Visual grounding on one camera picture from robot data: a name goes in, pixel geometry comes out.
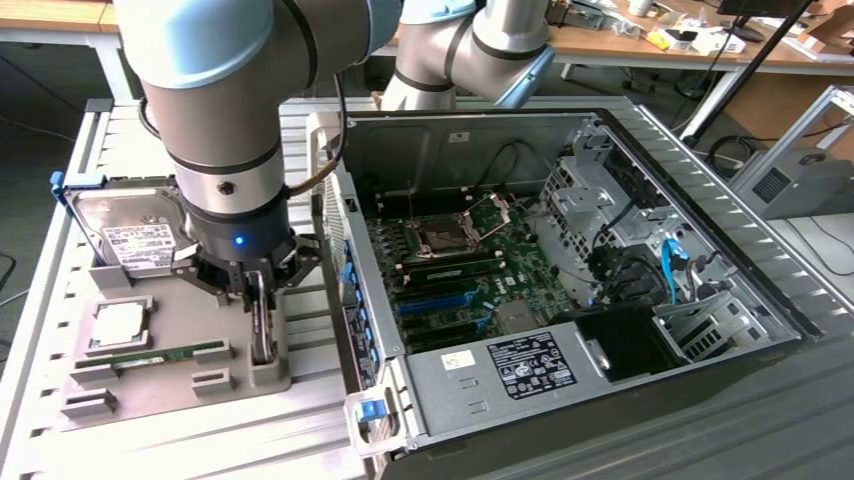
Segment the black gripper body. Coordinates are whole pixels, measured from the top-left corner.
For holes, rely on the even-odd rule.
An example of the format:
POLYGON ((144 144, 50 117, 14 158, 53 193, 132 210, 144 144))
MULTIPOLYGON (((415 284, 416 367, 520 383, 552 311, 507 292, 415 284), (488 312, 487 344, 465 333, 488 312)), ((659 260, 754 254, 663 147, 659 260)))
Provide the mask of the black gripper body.
POLYGON ((287 199, 275 197, 257 209, 214 214, 182 200, 190 236, 202 252, 225 262, 252 263, 271 257, 279 262, 296 248, 287 199))

